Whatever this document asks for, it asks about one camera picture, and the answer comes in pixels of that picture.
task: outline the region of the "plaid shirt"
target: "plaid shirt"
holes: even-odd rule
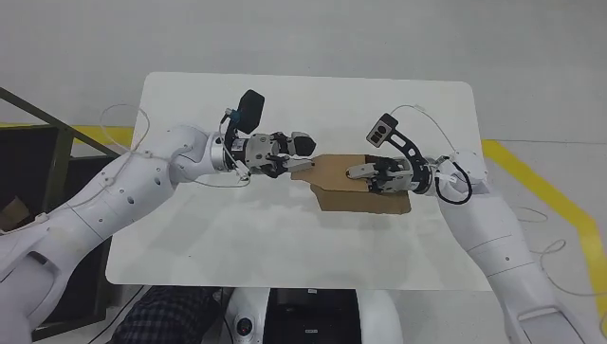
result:
[[[216,287],[153,286],[118,326],[112,344],[200,344],[219,316]]]

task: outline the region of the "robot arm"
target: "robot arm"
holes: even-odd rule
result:
[[[516,215],[487,182],[483,161],[463,151],[437,160],[424,158],[396,125],[393,117],[384,115],[367,140],[376,147],[387,141],[405,157],[369,156],[367,164],[350,168],[347,175],[365,178],[371,192],[409,190],[437,197],[455,240],[481,268],[499,300],[511,343],[602,342],[556,298],[531,257]],[[405,144],[397,144],[392,136]]]
[[[31,331],[53,311],[84,256],[162,205],[179,183],[232,170],[248,180],[251,173],[276,177],[311,167],[305,159],[296,160],[297,167],[286,166],[295,161],[292,155],[314,150],[306,134],[259,135],[266,138],[263,146],[252,144],[257,136],[237,138],[238,131],[257,127],[262,106],[263,97],[249,90],[239,108],[224,117],[230,119],[225,136],[177,126],[158,143],[112,161],[72,199],[32,225],[0,236],[0,343],[29,343]]]

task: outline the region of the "cardboard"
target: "cardboard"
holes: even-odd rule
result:
[[[350,179],[348,168],[365,163],[364,154],[322,154],[312,169],[294,172],[292,180],[310,184],[322,211],[404,214],[411,211],[407,191],[391,194],[369,192],[364,179]]]
[[[28,216],[28,208],[15,196],[8,205],[0,210],[0,229],[9,231],[19,225]]]

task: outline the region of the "tabletop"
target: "tabletop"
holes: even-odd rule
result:
[[[400,104],[423,108],[455,148],[482,152],[472,90],[452,81],[152,73],[140,103],[151,120],[146,140],[180,123],[215,131],[249,89],[266,97],[256,132],[306,132],[317,142],[315,155],[401,155],[365,140]],[[451,152],[418,111],[394,116],[424,155]],[[134,138],[144,129],[139,115]],[[233,173],[200,179],[237,180]],[[160,208],[114,235],[106,276],[127,284],[490,290],[435,198],[410,197],[412,211],[404,215],[323,212],[309,185],[288,174],[253,176],[241,189],[181,184]]]

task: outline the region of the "yellow tape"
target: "yellow tape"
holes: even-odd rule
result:
[[[607,291],[607,256],[597,222],[592,216],[541,178],[498,141],[483,140],[483,153],[576,228],[581,250],[586,259],[590,284],[595,293]],[[596,300],[598,314],[602,317],[607,313],[607,296],[597,297]]]
[[[29,127],[32,125],[39,125],[33,123],[0,123],[2,127]],[[103,144],[112,145],[114,144],[109,138],[107,138],[100,126],[97,125],[73,125],[73,129],[80,131],[83,134],[89,136],[93,140]],[[133,139],[133,127],[105,127],[107,134],[114,138],[119,144],[130,147],[131,140]],[[74,144],[83,144],[79,139],[74,140]]]

